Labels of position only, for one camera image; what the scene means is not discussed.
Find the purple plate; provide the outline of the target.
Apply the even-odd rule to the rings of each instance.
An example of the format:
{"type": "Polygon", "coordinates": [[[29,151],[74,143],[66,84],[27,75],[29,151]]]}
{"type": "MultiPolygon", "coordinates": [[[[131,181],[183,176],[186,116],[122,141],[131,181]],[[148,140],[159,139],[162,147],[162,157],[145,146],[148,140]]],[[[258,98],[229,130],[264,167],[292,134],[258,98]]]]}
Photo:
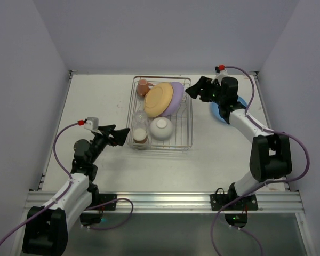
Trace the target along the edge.
{"type": "Polygon", "coordinates": [[[170,116],[179,109],[185,91],[184,86],[179,82],[171,82],[170,84],[173,88],[173,95],[169,106],[161,113],[162,117],[170,116]]]}

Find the blue plate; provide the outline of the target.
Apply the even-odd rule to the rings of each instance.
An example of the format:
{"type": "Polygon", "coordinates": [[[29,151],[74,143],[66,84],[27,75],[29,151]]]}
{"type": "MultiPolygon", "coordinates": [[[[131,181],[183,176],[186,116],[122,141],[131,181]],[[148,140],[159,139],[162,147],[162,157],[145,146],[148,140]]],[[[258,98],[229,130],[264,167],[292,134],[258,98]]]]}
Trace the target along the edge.
{"type": "MultiPolygon", "coordinates": [[[[247,107],[247,102],[242,97],[238,97],[238,101],[242,105],[247,107]]],[[[211,102],[210,103],[210,112],[216,120],[218,120],[220,123],[226,124],[226,121],[219,114],[219,105],[218,104],[211,102]]]]}

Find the yellow plate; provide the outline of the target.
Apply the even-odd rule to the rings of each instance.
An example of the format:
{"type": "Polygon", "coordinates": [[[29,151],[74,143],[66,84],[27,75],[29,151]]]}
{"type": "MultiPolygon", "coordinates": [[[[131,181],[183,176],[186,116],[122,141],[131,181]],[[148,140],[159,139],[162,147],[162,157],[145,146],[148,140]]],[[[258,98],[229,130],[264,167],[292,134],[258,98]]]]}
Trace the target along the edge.
{"type": "Polygon", "coordinates": [[[169,106],[173,96],[170,83],[159,83],[146,94],[143,109],[147,116],[154,118],[162,114],[169,106]]]}

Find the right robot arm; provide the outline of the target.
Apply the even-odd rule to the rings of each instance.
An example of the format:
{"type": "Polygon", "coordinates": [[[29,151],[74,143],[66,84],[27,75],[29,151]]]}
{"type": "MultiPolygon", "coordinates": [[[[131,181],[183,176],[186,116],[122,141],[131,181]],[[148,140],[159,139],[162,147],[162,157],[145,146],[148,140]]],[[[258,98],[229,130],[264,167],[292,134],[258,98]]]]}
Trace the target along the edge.
{"type": "Polygon", "coordinates": [[[232,183],[227,193],[214,196],[223,210],[231,208],[232,201],[252,195],[259,185],[276,181],[292,172],[288,136],[266,131],[265,126],[258,124],[246,112],[246,106],[238,99],[237,79],[202,76],[196,84],[186,89],[186,93],[193,99],[216,103],[224,121],[237,128],[251,143],[248,173],[232,183]]]}

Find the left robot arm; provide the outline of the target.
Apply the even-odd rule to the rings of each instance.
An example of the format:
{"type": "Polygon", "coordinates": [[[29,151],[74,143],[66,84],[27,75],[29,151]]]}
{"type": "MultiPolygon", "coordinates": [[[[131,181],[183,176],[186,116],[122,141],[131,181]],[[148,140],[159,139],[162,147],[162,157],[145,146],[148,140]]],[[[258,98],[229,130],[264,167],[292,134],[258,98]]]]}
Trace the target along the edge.
{"type": "Polygon", "coordinates": [[[62,255],[67,247],[71,228],[86,209],[102,208],[98,186],[93,182],[97,174],[95,161],[106,146],[123,146],[129,128],[115,125],[91,129],[92,140],[74,143],[74,159],[68,180],[42,206],[33,206],[27,214],[22,251],[34,255],[62,255]]]}

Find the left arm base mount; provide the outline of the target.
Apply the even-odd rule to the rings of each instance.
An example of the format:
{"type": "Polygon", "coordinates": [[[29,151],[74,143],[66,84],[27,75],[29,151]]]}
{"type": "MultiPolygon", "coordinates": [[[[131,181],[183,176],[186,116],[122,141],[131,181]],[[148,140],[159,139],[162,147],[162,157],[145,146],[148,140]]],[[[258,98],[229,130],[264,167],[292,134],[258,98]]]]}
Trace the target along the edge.
{"type": "MultiPolygon", "coordinates": [[[[108,201],[112,201],[117,198],[116,194],[99,194],[96,196],[94,201],[89,205],[89,207],[97,206],[103,203],[107,203],[108,201]]],[[[94,208],[96,213],[82,213],[79,217],[82,225],[92,225],[99,224],[103,218],[104,211],[114,211],[116,210],[116,202],[105,204],[104,206],[100,206],[98,208],[94,208]]]]}

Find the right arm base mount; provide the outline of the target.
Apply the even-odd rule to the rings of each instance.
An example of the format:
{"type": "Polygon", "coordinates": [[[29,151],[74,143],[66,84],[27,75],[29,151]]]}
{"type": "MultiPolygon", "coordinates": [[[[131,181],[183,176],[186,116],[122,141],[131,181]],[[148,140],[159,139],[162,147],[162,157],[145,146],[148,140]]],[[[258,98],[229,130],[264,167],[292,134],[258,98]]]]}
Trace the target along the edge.
{"type": "MultiPolygon", "coordinates": [[[[223,188],[218,188],[210,194],[210,204],[212,211],[219,211],[224,205],[235,199],[235,194],[228,190],[226,193],[223,188]]],[[[224,218],[227,224],[235,228],[244,228],[248,222],[249,211],[259,209],[256,195],[250,195],[239,199],[236,203],[229,205],[225,211],[224,218]]]]}

